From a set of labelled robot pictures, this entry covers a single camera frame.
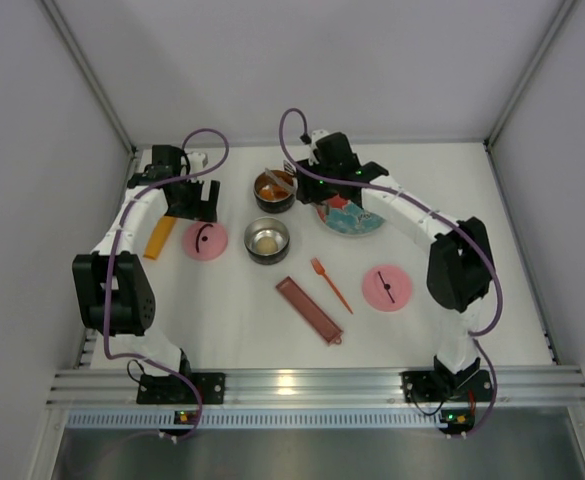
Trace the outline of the pink lid with black handle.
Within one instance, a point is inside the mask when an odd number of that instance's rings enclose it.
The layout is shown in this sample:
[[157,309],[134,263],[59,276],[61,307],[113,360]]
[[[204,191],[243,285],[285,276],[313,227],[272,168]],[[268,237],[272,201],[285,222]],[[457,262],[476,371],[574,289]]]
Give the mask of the pink lid with black handle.
[[228,234],[220,223],[199,221],[186,228],[181,244],[183,251],[191,259],[212,261],[225,252]]
[[364,274],[361,290],[369,306],[380,312],[391,313],[408,305],[413,284],[402,268],[384,264],[377,265]]

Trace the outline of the orange plastic fork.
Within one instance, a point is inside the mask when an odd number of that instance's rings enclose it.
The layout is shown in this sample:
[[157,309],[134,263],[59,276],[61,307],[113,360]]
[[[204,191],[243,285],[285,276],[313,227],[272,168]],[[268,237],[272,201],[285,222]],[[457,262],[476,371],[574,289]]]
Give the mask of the orange plastic fork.
[[343,296],[343,294],[340,292],[340,290],[338,289],[338,287],[331,280],[331,278],[327,274],[327,272],[326,272],[323,264],[321,263],[321,261],[318,258],[314,257],[314,258],[312,258],[310,260],[310,262],[311,262],[311,265],[312,265],[315,273],[318,276],[320,276],[327,283],[327,285],[330,287],[330,289],[336,295],[336,297],[339,299],[339,301],[342,303],[342,305],[346,308],[346,310],[351,315],[353,315],[354,312],[353,312],[351,306],[349,305],[349,303],[347,302],[347,300],[345,299],[345,297]]

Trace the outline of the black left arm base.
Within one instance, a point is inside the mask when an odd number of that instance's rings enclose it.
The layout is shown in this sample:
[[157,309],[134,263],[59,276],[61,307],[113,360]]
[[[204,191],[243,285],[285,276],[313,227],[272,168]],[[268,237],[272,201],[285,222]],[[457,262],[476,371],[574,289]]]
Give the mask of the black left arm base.
[[[225,373],[193,372],[189,380],[204,405],[224,403]],[[140,405],[194,405],[197,400],[192,389],[173,375],[155,377],[143,374],[137,390],[136,403]]]

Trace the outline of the metal tongs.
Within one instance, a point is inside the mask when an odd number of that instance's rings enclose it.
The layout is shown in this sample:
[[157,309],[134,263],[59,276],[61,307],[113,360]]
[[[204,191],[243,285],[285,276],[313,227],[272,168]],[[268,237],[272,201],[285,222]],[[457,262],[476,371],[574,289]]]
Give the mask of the metal tongs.
[[296,194],[296,188],[293,185],[290,185],[286,181],[282,180],[280,177],[278,177],[270,169],[265,168],[264,169],[264,173],[265,173],[265,175],[270,180],[272,180],[276,185],[278,185],[280,188],[282,188],[283,190],[285,190],[289,195],[295,195]]

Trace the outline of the beige round food ball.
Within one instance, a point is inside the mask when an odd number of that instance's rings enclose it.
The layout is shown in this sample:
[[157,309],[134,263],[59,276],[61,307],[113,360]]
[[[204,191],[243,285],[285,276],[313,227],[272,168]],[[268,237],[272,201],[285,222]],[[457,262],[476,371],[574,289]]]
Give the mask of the beige round food ball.
[[272,255],[278,251],[277,241],[270,236],[259,238],[255,244],[255,251],[259,255]]

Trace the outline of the orange food pieces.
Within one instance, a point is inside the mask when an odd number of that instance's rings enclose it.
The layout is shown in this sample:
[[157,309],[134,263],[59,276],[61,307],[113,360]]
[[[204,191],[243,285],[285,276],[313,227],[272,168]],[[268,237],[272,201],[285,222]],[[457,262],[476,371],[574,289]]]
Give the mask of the orange food pieces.
[[266,184],[258,190],[257,196],[263,201],[279,202],[286,199],[289,194],[278,185]]

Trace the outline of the black steel lunch bowl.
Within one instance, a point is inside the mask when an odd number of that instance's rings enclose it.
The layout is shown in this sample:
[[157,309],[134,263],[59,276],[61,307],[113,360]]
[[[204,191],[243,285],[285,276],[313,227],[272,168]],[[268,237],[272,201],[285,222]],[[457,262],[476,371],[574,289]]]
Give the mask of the black steel lunch bowl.
[[257,206],[266,213],[286,212],[296,202],[294,177],[282,170],[271,170],[271,173],[263,172],[254,181],[253,195]]
[[273,217],[261,217],[246,227],[244,246],[255,263],[275,265],[288,254],[290,234],[282,221]]

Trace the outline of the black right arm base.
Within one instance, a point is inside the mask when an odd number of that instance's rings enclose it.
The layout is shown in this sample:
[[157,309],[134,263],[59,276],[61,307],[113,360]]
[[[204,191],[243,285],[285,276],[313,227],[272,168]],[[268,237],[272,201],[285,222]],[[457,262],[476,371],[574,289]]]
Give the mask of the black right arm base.
[[477,402],[488,402],[494,391],[490,374],[483,369],[452,377],[434,370],[407,370],[400,377],[405,399],[418,405],[463,402],[469,399],[469,393]]

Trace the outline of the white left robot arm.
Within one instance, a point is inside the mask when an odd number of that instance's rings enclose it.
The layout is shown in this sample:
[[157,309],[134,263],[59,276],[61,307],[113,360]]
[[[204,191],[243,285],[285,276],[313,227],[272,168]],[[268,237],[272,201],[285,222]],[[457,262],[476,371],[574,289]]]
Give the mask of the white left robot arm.
[[174,163],[152,162],[128,180],[121,208],[102,240],[72,262],[81,320],[103,338],[107,359],[144,362],[158,376],[190,375],[183,349],[154,325],[156,297],[141,257],[159,221],[172,213],[189,220],[216,220],[220,183],[204,199],[201,177],[220,167],[191,164],[183,154]]

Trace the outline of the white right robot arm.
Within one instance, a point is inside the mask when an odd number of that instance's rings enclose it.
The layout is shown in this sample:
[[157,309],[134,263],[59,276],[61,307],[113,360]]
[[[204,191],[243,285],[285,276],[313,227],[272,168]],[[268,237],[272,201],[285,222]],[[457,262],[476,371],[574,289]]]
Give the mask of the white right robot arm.
[[289,163],[302,203],[319,204],[336,195],[352,200],[426,254],[426,288],[445,311],[432,375],[450,388],[474,375],[480,367],[475,339],[494,328],[503,307],[484,223],[476,217],[458,220],[431,208],[375,162],[352,161],[341,170],[326,170],[310,160]]

